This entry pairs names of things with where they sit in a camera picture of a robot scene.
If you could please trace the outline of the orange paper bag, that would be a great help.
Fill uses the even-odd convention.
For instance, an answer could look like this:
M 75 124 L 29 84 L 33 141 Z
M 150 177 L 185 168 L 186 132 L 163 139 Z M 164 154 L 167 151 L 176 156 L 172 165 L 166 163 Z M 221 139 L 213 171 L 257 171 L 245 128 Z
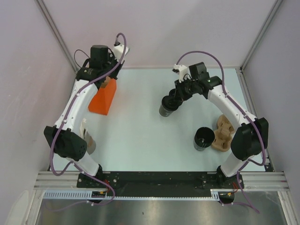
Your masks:
M 85 55 L 87 59 L 78 70 L 76 80 L 85 80 L 91 82 L 108 72 L 108 66 L 114 56 L 113 51 L 109 47 L 103 45 L 95 45 L 90 49 L 90 56 Z M 92 113 L 108 115 L 111 107 L 117 84 L 116 80 L 111 79 L 105 88 L 100 88 L 105 78 L 94 82 L 97 87 L 97 93 L 90 101 L 88 110 Z

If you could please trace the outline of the black cup lid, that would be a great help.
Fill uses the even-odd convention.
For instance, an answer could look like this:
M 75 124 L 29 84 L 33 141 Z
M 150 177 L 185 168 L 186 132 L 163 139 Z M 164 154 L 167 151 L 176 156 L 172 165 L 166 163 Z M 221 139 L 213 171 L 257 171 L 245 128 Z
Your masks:
M 168 111 L 176 111 L 181 105 L 183 101 L 180 98 L 164 96 L 162 98 L 161 105 Z

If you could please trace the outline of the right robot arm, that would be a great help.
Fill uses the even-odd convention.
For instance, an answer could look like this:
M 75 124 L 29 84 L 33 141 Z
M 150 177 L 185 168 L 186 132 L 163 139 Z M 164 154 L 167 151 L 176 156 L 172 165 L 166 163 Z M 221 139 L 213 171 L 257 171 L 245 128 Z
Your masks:
M 216 182 L 221 188 L 227 188 L 238 178 L 240 172 L 253 157 L 262 154 L 260 166 L 265 164 L 265 150 L 268 146 L 269 124 L 265 118 L 257 118 L 246 111 L 230 95 L 223 78 L 210 76 L 203 62 L 189 67 L 174 64 L 173 72 L 179 78 L 175 81 L 175 98 L 186 101 L 194 94 L 204 96 L 213 103 L 229 120 L 234 129 L 230 144 L 231 154 L 218 167 Z

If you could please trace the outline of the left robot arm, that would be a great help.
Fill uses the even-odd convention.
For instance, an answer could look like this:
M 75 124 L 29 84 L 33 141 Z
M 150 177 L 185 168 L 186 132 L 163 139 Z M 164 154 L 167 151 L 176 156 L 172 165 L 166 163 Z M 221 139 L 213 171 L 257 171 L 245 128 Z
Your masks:
M 55 155 L 87 174 L 87 182 L 97 188 L 103 184 L 101 166 L 87 152 L 88 143 L 83 137 L 83 119 L 88 106 L 107 77 L 116 80 L 129 51 L 126 44 L 117 42 L 113 48 L 93 45 L 90 57 L 78 70 L 71 97 L 53 126 L 46 126 L 44 136 L 50 147 L 50 168 L 56 176 L 62 172 L 54 169 Z

